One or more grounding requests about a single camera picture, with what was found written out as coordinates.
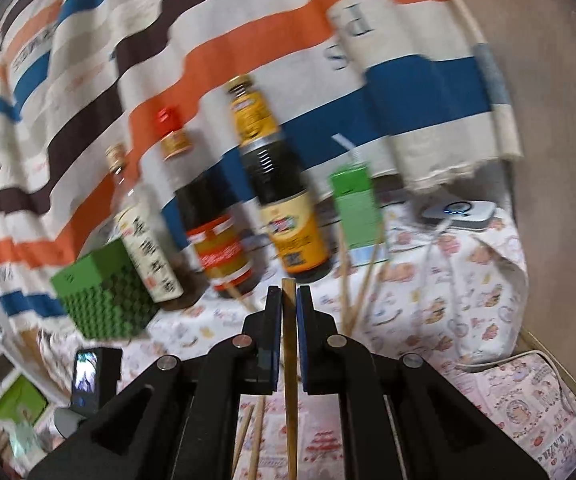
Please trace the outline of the bamboo chopstick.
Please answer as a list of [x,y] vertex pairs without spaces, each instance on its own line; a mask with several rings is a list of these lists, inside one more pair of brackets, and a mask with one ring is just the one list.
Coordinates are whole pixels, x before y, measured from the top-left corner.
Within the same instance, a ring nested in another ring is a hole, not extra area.
[[340,332],[348,332],[350,322],[350,288],[349,288],[349,257],[346,240],[344,239],[343,229],[338,227],[338,245],[339,245],[339,285],[340,285],[340,306],[341,306],[341,328]]
[[358,322],[358,317],[362,312],[364,301],[368,294],[370,280],[372,279],[372,275],[377,263],[377,257],[380,251],[380,246],[383,242],[384,242],[384,222],[380,222],[377,231],[376,243],[373,247],[372,255],[370,256],[369,264],[365,272],[360,290],[358,291],[358,296],[356,296],[354,305],[351,307],[349,313],[349,318],[346,321],[346,324],[344,324],[344,329],[346,330],[344,333],[346,334],[346,336],[352,335],[356,322]]
[[286,408],[288,478],[298,478],[298,354],[296,282],[282,280],[282,333],[284,334],[284,393]]
[[230,297],[230,299],[236,300],[238,304],[243,306],[248,312],[254,313],[259,311],[259,307],[253,299],[250,299],[248,296],[243,295],[234,283],[228,280],[224,275],[220,274],[218,276],[221,280],[221,285],[223,287],[224,292],[226,292],[226,296]]
[[251,455],[248,465],[248,479],[258,478],[259,456],[263,438],[263,423],[265,413],[266,396],[259,396],[256,400],[256,416],[254,416],[254,427],[252,433]]
[[254,406],[252,404],[248,404],[244,411],[242,412],[242,417],[240,424],[238,425],[236,439],[235,439],[235,447],[234,447],[234,456],[233,456],[233,463],[232,463],[232,476],[236,474],[237,466],[240,459],[240,454],[242,448],[244,447],[246,434],[252,419],[252,414],[254,411]]

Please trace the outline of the phone on stand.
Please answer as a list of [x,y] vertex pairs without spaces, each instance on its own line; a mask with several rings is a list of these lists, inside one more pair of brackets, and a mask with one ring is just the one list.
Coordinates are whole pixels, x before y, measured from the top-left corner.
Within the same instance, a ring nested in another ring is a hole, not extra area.
[[111,347],[75,352],[70,404],[54,411],[54,424],[61,437],[71,437],[117,394],[122,354],[121,349]]

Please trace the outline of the bear print cloth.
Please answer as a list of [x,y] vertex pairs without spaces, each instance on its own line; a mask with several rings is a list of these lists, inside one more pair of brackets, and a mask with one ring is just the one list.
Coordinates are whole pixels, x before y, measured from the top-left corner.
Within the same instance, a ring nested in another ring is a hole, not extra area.
[[[420,353],[448,372],[455,363],[484,363],[516,346],[528,296],[526,259],[512,216],[497,209],[488,227],[440,230],[416,220],[409,203],[384,208],[389,255],[376,263],[352,337],[383,356]],[[275,257],[249,296],[259,308],[267,286],[284,272]],[[349,269],[354,305],[368,266]],[[339,269],[312,284],[314,306],[341,323]],[[240,332],[248,311],[236,300],[206,292],[192,307],[159,312],[146,330],[116,341],[127,385],[155,358],[182,360],[207,353]]]

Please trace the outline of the green black checkered box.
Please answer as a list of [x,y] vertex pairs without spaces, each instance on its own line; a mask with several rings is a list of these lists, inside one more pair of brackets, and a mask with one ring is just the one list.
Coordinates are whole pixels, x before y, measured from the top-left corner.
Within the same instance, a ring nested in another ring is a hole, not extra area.
[[50,281],[87,339],[131,339],[159,311],[120,240],[90,252]]

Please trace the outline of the red cap sesame oil bottle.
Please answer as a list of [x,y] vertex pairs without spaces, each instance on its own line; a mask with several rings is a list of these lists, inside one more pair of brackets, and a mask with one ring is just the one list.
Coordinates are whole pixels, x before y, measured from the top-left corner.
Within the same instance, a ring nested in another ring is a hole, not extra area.
[[181,222],[213,289],[222,297],[244,296],[256,286],[256,270],[230,214],[234,196],[223,171],[208,166],[200,133],[182,126],[173,107],[157,113],[160,150]]

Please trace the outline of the clear cooking wine bottle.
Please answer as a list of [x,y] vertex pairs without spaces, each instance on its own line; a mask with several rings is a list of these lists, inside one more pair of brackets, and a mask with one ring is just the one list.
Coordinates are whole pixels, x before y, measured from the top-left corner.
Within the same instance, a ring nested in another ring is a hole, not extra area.
[[145,185],[128,174],[122,143],[106,149],[112,175],[112,231],[120,238],[152,301],[164,310],[191,307],[202,294],[201,283],[177,248],[160,209]]

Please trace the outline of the white grey charger device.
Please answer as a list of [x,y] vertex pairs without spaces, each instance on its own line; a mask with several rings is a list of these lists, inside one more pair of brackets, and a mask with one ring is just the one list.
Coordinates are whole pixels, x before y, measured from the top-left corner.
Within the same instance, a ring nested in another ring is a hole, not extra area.
[[454,228],[485,230],[492,221],[496,205],[487,200],[452,200],[426,208],[422,218],[428,222],[451,221]]

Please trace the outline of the green drink carton with straw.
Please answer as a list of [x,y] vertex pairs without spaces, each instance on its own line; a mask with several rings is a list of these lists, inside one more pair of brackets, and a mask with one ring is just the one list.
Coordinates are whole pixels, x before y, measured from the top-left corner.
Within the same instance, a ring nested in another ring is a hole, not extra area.
[[329,176],[329,184],[351,264],[383,262],[387,259],[387,245],[380,237],[384,222],[369,168],[349,139],[336,133],[332,140],[350,156],[348,164]]

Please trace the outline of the yellow label oyster sauce bottle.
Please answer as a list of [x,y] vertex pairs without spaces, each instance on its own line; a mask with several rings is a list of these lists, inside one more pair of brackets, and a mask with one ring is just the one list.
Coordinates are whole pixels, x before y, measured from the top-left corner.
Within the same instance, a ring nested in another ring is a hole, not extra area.
[[239,136],[242,166],[260,205],[260,218],[285,272],[313,283],[331,269],[331,255],[317,224],[298,156],[247,74],[226,84]]

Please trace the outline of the striped Hermes Paris cloth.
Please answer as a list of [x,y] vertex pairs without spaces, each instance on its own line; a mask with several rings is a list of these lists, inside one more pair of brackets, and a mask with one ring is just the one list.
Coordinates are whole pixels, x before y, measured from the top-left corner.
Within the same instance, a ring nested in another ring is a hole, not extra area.
[[166,214],[157,116],[197,137],[248,214],[225,86],[248,74],[312,193],[354,142],[425,192],[521,153],[505,83],[463,0],[9,0],[0,14],[0,306],[14,330],[64,317],[50,280],[109,214],[105,152],[128,147]]

